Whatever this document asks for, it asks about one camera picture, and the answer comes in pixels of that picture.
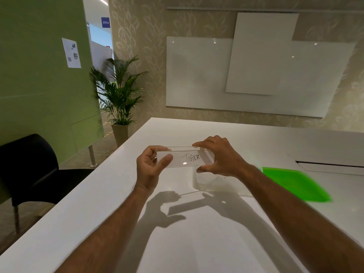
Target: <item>chair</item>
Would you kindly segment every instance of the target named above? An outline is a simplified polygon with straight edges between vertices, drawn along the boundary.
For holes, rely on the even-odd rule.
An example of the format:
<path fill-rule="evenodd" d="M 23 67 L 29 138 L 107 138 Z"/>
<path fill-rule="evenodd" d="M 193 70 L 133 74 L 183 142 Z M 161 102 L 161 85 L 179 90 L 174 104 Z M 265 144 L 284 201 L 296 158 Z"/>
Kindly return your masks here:
<path fill-rule="evenodd" d="M 59 169 L 52 147 L 38 134 L 0 146 L 0 182 L 12 197 L 16 233 L 20 233 L 19 204 L 57 204 L 92 171 Z"/>

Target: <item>white table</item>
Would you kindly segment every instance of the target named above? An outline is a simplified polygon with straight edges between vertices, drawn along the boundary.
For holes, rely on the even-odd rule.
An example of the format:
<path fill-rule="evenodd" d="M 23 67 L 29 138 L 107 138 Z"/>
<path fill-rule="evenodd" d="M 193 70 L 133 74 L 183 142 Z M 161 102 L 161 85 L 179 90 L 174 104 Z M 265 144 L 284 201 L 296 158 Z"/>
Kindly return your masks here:
<path fill-rule="evenodd" d="M 135 160 L 147 145 L 189 146 L 215 134 L 240 151 L 253 150 L 266 167 L 304 171 L 296 160 L 354 166 L 364 161 L 362 133 L 152 118 L 0 256 L 0 272 L 53 272 L 129 195 Z M 187 167 L 163 171 L 120 268 L 306 272 L 254 198 L 191 193 L 192 174 Z M 310 204 L 364 244 L 364 177 L 307 174 L 333 197 L 333 203 Z"/>

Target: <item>blue wall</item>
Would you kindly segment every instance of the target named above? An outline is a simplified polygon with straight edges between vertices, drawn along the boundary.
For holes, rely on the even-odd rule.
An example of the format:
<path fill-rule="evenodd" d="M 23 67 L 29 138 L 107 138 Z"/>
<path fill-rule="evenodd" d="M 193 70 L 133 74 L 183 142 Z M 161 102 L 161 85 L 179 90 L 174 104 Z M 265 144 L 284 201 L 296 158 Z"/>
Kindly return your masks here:
<path fill-rule="evenodd" d="M 110 46 L 112 49 L 111 34 L 91 24 L 89 24 L 89 26 L 91 40 L 103 46 Z"/>

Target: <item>chair seat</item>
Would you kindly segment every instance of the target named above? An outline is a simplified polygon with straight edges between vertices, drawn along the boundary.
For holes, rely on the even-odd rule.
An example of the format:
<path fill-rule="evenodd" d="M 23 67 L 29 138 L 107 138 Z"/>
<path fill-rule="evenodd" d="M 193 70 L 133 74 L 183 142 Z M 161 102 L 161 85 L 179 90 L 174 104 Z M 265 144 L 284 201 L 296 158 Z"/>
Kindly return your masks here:
<path fill-rule="evenodd" d="M 19 197 L 12 198 L 13 206 L 26 201 L 57 204 L 73 190 L 93 169 L 59 169 L 46 179 L 35 183 Z"/>

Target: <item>green partition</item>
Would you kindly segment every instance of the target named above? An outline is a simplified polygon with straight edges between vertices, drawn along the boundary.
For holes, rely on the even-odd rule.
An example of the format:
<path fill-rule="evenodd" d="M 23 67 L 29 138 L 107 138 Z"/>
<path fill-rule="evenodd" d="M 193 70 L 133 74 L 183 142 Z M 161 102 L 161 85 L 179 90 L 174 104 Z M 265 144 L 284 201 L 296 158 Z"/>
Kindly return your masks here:
<path fill-rule="evenodd" d="M 38 133 L 61 163 L 102 138 L 83 1 L 0 0 L 0 20 L 0 145 Z M 82 68 L 67 67 L 62 37 Z"/>

